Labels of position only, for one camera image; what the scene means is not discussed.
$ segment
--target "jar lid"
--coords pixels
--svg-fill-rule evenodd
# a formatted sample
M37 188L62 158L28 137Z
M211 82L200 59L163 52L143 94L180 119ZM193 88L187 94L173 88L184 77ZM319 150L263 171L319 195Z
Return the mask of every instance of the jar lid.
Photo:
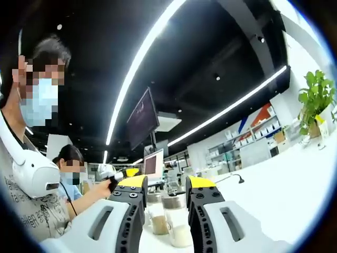
M161 194L160 193L149 193L147 195L148 203L160 203L161 202Z
M186 206L185 195L182 194L174 197L162 197L162 203L165 209L184 208Z

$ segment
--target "ceiling light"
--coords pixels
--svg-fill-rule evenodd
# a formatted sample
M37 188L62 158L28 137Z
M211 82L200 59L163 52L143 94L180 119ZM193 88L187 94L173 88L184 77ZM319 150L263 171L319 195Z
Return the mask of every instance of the ceiling light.
M139 48L132 64L131 67L124 79L124 82L121 87L121 91L118 95L114 111L112 113L111 121L110 121L110 126L109 126L109 131L107 133L106 137L106 145L110 144L111 137L113 130L115 128L116 120L118 117L118 114L120 112L120 109L122 107L123 100L125 98L127 89L129 88L132 79L138 70L143 58L145 57L146 53L148 52L150 46L156 39L156 37L160 34L160 32L164 29L167 21L173 16L173 14L180 8L180 6L185 3L186 0L173 0L173 2L166 8L166 10L163 12L163 14L159 17L157 22L154 24L154 26L151 28L150 32L146 36L145 40L143 41L143 44Z
M28 127L26 127L26 130L27 130L28 133L30 133L31 135L34 135L33 132L32 132Z
M136 164L138 164L138 163L140 163L140 162L142 162L143 161L143 158L140 158L139 160L137 160L137 161L135 161L134 163L132 163L132 165L136 165Z
M255 38L257 38L261 43L264 43L265 39L264 37L257 36L256 34L254 35Z
M178 137L177 139L171 141L167 146L170 147L174 144L176 144L177 142L180 142L181 140L185 139L186 137L190 136L192 133L195 133L196 131L200 130L201 128L204 128L205 126L207 126L208 124L212 123L213 121L217 120L218 118L220 118L221 116L225 115L226 113L228 113L229 111L231 111L232 109L234 109L235 107L237 107L239 104L241 104L242 102L246 101L247 99L249 99L251 96L253 96L255 93L257 93L258 91L260 91L261 89L263 89L264 87L266 87L271 81L273 81L275 78L277 78L280 74L282 74L285 70L286 70L287 66L283 66L279 71L277 71L275 74L273 74L270 78L268 78L267 80L265 80L263 83L261 83L258 87L256 87L254 90L252 90L251 92L249 92L248 94L246 94L245 96L243 96L242 98L240 98L239 100L237 100L236 102L234 102L233 104L231 104L230 106L228 106L226 109L224 109L223 111L219 112L217 115L211 117L210 119L206 120L204 123L198 125L197 127L195 127L194 129L192 129L191 131L185 133L184 135Z
M104 156L103 156L103 164L106 163L106 157L107 157L107 151L104 151Z
M220 76L218 74L213 74L213 77L217 80L217 81L220 81Z

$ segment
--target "robotic arm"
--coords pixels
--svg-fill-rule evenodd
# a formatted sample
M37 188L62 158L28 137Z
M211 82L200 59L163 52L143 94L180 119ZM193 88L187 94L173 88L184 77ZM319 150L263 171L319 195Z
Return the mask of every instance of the robotic arm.
M126 178L109 200L100 200L73 220L72 229L41 246L52 253L137 253L145 222L147 177ZM260 222L233 201L225 201L208 179L186 178L186 206L195 253L286 252Z

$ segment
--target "woman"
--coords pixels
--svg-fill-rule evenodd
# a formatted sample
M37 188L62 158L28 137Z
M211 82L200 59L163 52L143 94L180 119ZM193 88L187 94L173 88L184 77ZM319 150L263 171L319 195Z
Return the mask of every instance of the woman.
M83 181L82 173L85 173L85 168L83 156L77 147L71 144L64 146L53 162L61 171L61 184L58 190L60 196L67 202L70 219L79 215L99 199L111 195L108 188L110 180L96 184L85 195L80 193L76 185Z

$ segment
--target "person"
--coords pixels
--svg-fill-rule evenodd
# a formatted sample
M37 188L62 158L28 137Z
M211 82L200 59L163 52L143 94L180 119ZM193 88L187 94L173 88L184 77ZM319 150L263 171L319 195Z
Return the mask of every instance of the person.
M81 173L85 172L84 159L77 147L68 144L61 148L60 153L53 162L61 171L61 185L58 188L61 198L67 202L70 219L79 215L99 199L111 195L109 180L96 184L89 192L82 196L77 186L83 179Z
M57 100L57 87L64 82L64 71L71 54L56 36L41 40L26 59L20 55L3 76L0 88L0 109L15 140L23 149L26 126L43 125L52 116L52 105ZM57 238L70 227L70 217L64 201L58 194L32 199L22 191L13 177L13 158L0 140L0 183L4 197L13 206L24 227L37 241Z

